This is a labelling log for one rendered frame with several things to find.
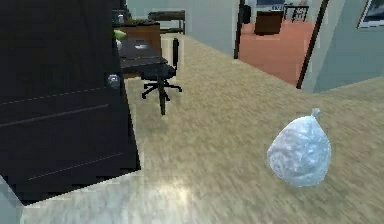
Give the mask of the brown wooden cabinet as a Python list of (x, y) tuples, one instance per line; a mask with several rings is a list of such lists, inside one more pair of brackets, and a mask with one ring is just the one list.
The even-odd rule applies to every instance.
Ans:
[(162, 53), (159, 23), (151, 25), (128, 24), (126, 26), (119, 27), (119, 30), (125, 32), (129, 38), (145, 39), (159, 54)]

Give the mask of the dark brown room door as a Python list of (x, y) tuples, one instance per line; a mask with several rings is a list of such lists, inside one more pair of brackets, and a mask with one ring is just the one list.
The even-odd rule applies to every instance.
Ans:
[(0, 0), (0, 176), (17, 198), (30, 205), (139, 168), (112, 1)]

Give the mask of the dark low shelf bench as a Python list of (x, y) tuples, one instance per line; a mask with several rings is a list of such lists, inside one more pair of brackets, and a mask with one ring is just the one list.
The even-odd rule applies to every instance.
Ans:
[(148, 18), (150, 20), (154, 21), (177, 21), (178, 26), (172, 27), (172, 28), (161, 28), (160, 32), (162, 34), (165, 33), (186, 33), (185, 28), (185, 11), (184, 10), (177, 10), (177, 11), (156, 11), (156, 12), (149, 12)]

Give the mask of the black office chair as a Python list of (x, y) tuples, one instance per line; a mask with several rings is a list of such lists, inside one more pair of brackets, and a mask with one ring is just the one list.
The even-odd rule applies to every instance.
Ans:
[(175, 77), (177, 74), (179, 62), (179, 46), (179, 39), (174, 38), (172, 41), (171, 65), (167, 63), (150, 65), (146, 70), (141, 73), (141, 79), (147, 80), (147, 83), (143, 85), (145, 91), (141, 94), (143, 99), (145, 99), (150, 92), (158, 88), (158, 79), (161, 79), (164, 82), (164, 86), (166, 88), (177, 89), (179, 92), (182, 91), (182, 88), (180, 86), (172, 85), (168, 82), (169, 79)]

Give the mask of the white tied garbage bag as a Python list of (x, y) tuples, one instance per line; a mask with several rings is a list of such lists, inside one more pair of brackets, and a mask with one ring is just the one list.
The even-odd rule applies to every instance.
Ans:
[(331, 162), (329, 138), (317, 118), (319, 108), (287, 124), (267, 150), (271, 170), (295, 187), (314, 186), (325, 179)]

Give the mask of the black side table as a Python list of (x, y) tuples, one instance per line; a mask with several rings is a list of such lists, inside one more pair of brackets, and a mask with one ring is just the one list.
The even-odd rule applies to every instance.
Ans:
[(291, 16), (291, 22), (297, 21), (298, 19), (302, 19), (303, 22), (306, 21), (309, 6), (308, 5), (284, 5), (284, 15), (283, 19), (287, 18), (287, 12), (289, 9), (293, 10), (292, 16)]

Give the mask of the silver round door knob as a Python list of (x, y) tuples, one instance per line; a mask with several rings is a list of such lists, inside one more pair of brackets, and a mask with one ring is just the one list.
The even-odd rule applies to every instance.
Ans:
[(120, 87), (120, 77), (117, 74), (110, 74), (107, 83), (111, 88), (118, 89)]

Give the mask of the framed wall picture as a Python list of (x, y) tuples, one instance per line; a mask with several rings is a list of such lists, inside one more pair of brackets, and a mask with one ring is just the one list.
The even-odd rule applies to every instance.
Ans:
[(359, 17), (358, 28), (384, 26), (384, 0), (366, 0)]

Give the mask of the brown wooden box table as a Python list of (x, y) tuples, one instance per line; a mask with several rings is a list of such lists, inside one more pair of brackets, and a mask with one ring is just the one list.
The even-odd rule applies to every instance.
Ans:
[(261, 36), (278, 34), (281, 29), (282, 19), (282, 11), (258, 11), (254, 33)]

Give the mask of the black desk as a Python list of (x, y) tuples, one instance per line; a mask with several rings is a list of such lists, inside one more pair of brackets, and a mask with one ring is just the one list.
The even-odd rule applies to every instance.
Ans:
[[(167, 63), (167, 61), (150, 46), (149, 42), (140, 38), (127, 38), (121, 41), (119, 49), (120, 66), (124, 73), (142, 73), (150, 65)], [(158, 79), (158, 92), (161, 114), (165, 110), (164, 82)]]

